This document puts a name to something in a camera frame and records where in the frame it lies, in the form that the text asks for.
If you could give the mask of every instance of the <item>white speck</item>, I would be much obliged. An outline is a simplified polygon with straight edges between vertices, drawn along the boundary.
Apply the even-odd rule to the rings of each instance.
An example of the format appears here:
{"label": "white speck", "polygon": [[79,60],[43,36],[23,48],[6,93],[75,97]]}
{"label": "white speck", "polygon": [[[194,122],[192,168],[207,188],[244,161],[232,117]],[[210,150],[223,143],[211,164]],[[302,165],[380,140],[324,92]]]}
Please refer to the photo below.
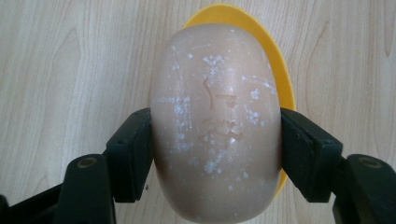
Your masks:
{"label": "white speck", "polygon": [[178,140],[182,140],[182,139],[184,139],[185,136],[186,136],[186,135],[185,135],[184,133],[178,133],[178,134],[177,134],[177,139],[178,139]]}
{"label": "white speck", "polygon": [[208,161],[207,164],[204,167],[204,170],[208,173],[208,174],[212,174],[213,170],[216,168],[217,164],[213,161]]}
{"label": "white speck", "polygon": [[257,123],[259,123],[259,115],[260,114],[258,112],[248,110],[248,108],[246,106],[245,106],[245,109],[247,111],[248,120],[250,121],[250,123],[257,125]]}
{"label": "white speck", "polygon": [[225,156],[225,150],[222,149],[219,154],[218,154],[218,158],[217,158],[217,162],[221,162],[221,160],[224,158]]}
{"label": "white speck", "polygon": [[217,74],[218,71],[219,71],[219,69],[217,67],[210,68],[210,75],[213,76],[213,75]]}
{"label": "white speck", "polygon": [[248,172],[244,171],[244,178],[248,179]]}
{"label": "white speck", "polygon": [[171,104],[187,104],[190,101],[190,97],[159,97],[154,99],[153,103],[171,103]]}
{"label": "white speck", "polygon": [[207,48],[207,47],[210,47],[210,44],[196,46],[196,47],[191,48],[191,50],[202,49],[202,48]]}
{"label": "white speck", "polygon": [[194,143],[177,143],[176,148],[178,150],[182,149],[182,150],[186,151],[186,150],[190,149],[191,147],[193,147],[193,145],[194,145]]}
{"label": "white speck", "polygon": [[217,56],[210,55],[209,57],[204,57],[203,60],[209,65],[224,63],[224,59],[220,55]]}
{"label": "white speck", "polygon": [[174,65],[172,66],[172,70],[176,71],[178,69],[180,69],[180,66],[178,65],[177,62],[175,62]]}
{"label": "white speck", "polygon": [[264,87],[270,89],[270,90],[271,90],[271,93],[272,93],[273,95],[276,95],[276,88],[273,87],[273,86],[271,86],[268,82],[264,82]]}
{"label": "white speck", "polygon": [[179,115],[183,115],[186,111],[183,105],[175,105],[175,112]]}
{"label": "white speck", "polygon": [[258,100],[259,99],[259,94],[260,94],[259,89],[256,89],[256,90],[254,90],[254,91],[252,91],[250,93],[250,96],[251,96],[251,98],[253,98],[255,100]]}

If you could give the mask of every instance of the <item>metal screw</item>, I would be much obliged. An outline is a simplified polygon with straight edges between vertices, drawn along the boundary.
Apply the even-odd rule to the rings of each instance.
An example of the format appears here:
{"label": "metal screw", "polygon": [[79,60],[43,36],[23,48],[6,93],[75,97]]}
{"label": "metal screw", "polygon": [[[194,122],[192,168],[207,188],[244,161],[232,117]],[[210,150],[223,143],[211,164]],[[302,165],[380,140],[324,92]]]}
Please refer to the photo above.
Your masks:
{"label": "metal screw", "polygon": [[97,159],[94,157],[84,158],[77,163],[78,168],[87,168],[96,164]]}
{"label": "metal screw", "polygon": [[368,158],[368,157],[360,157],[359,162],[363,163],[364,165],[366,165],[368,167],[375,168],[375,169],[382,167],[382,164],[379,163],[377,160]]}

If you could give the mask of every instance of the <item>white soap bar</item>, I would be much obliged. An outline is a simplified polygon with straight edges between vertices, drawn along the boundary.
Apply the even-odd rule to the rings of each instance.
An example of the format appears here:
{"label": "white soap bar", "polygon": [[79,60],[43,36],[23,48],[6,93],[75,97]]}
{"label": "white soap bar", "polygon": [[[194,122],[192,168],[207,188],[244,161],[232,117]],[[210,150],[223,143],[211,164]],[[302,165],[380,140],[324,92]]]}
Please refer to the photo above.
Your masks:
{"label": "white soap bar", "polygon": [[159,55],[151,83],[154,161],[163,194],[195,222],[241,222],[272,201],[281,123],[258,41],[225,24],[192,26]]}

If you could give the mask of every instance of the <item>wood grain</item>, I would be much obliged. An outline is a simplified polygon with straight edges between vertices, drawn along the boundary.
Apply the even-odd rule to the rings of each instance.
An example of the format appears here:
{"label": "wood grain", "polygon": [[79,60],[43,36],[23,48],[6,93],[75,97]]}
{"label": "wood grain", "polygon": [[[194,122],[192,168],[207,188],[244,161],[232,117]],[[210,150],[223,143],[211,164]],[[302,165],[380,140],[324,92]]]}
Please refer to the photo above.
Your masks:
{"label": "wood grain", "polygon": [[[219,1],[0,1],[0,193],[18,203],[63,181],[66,165],[101,153],[129,114],[149,105],[166,40]],[[282,50],[298,111],[396,168],[396,2],[223,1],[256,17]],[[119,223],[188,223],[152,168]],[[247,223],[333,223],[290,183]]]}

